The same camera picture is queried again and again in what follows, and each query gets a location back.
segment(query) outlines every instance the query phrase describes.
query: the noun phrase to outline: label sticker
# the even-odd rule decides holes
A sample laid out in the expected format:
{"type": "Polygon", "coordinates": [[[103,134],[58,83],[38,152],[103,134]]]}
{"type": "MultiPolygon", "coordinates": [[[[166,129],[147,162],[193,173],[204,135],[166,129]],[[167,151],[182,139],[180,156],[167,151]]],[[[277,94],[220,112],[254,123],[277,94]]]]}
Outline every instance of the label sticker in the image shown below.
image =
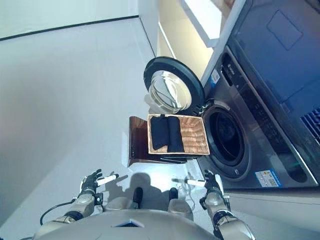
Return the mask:
{"type": "Polygon", "coordinates": [[[219,75],[219,73],[218,73],[218,71],[216,69],[213,69],[211,77],[212,77],[212,80],[213,80],[214,84],[216,84],[219,81],[220,75],[219,75]]]}
{"type": "Polygon", "coordinates": [[[274,170],[265,170],[255,172],[255,176],[263,188],[279,188],[282,185],[274,170]]]}

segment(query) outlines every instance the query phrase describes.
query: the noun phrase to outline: washing machine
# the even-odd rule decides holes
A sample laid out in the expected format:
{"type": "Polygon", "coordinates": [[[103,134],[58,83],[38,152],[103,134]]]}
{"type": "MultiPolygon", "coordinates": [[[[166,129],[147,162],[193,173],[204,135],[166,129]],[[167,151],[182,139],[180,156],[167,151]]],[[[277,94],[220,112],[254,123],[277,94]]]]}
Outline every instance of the washing machine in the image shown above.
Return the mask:
{"type": "Polygon", "coordinates": [[[210,155],[198,163],[226,189],[319,185],[319,10],[311,0],[247,0],[204,86],[176,59],[147,64],[159,113],[203,118],[210,155]]]}

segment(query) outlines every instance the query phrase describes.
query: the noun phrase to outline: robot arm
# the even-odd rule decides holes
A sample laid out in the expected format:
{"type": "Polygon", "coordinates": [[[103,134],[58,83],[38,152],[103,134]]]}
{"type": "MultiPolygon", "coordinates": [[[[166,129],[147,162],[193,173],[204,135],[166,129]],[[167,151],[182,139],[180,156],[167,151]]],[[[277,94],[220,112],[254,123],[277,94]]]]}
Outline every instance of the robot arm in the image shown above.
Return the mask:
{"type": "Polygon", "coordinates": [[[80,184],[80,193],[74,200],[67,213],[64,216],[60,216],[55,220],[43,224],[39,231],[34,235],[33,240],[37,240],[41,236],[59,229],[66,224],[71,224],[75,221],[86,218],[94,212],[96,205],[102,206],[104,196],[102,193],[97,193],[97,188],[103,184],[115,180],[119,177],[119,175],[114,174],[111,176],[102,177],[101,171],[101,169],[98,169],[89,176],[84,177],[80,184]]]}
{"type": "Polygon", "coordinates": [[[229,198],[223,195],[215,175],[207,171],[205,179],[207,192],[205,197],[200,199],[200,204],[211,218],[214,235],[223,240],[254,240],[255,237],[247,224],[231,212],[229,198]]]}

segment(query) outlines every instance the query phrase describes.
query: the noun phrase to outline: control panel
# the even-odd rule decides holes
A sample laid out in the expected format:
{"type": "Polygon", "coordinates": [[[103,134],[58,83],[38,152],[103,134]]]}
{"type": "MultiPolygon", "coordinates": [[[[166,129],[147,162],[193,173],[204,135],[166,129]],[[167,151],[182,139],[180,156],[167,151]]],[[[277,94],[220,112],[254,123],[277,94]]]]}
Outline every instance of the control panel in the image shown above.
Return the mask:
{"type": "Polygon", "coordinates": [[[235,86],[246,103],[249,111],[260,126],[262,132],[268,139],[274,152],[278,155],[288,175],[299,183],[304,183],[307,180],[307,175],[298,163],[295,155],[285,142],[284,138],[276,128],[272,119],[269,117],[263,105],[259,102],[257,96],[247,83],[233,62],[231,56],[225,53],[222,56],[221,73],[230,86],[235,86]]]}

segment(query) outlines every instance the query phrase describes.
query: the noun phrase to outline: folded black clothing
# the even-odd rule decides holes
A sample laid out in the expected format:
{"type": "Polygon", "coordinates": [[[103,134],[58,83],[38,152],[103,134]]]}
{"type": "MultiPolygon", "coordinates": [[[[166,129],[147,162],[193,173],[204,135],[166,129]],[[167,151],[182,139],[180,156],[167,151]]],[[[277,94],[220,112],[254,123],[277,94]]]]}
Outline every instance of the folded black clothing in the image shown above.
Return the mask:
{"type": "Polygon", "coordinates": [[[169,144],[168,118],[164,114],[153,116],[150,120],[151,138],[154,150],[169,144]]]}
{"type": "Polygon", "coordinates": [[[167,122],[169,128],[168,153],[184,153],[185,149],[182,142],[179,118],[177,118],[176,116],[168,116],[167,122]]]}

